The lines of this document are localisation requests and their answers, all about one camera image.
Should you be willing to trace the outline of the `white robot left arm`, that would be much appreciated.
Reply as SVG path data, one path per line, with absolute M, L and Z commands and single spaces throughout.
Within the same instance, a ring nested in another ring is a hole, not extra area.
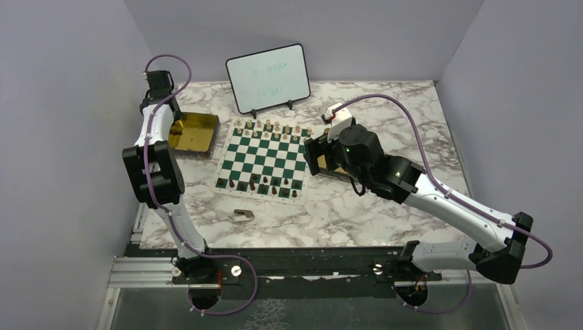
M 142 127 L 134 145 L 122 151 L 122 160 L 137 200 L 163 220 L 177 246 L 175 268 L 183 276 L 208 282 L 215 276 L 216 264 L 204 256 L 206 241 L 186 209 L 184 178 L 169 144 L 171 127 L 182 116 L 173 95 L 173 78 L 166 70 L 148 71 L 145 76 Z

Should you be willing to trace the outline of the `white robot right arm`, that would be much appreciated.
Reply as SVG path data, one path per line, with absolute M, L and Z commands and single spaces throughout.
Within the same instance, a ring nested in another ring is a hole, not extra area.
M 352 182 L 398 204 L 427 212 L 467 235 L 463 241 L 407 243 L 397 260 L 398 274 L 407 280 L 435 270 L 472 270 L 501 284 L 513 284 L 521 269 L 527 236 L 534 224 L 525 212 L 510 215 L 492 210 L 461 195 L 440 181 L 432 182 L 421 165 L 406 157 L 386 154 L 378 136 L 361 124 L 343 129 L 330 140 L 327 134 L 305 141 L 304 158 L 312 175 L 341 168 Z

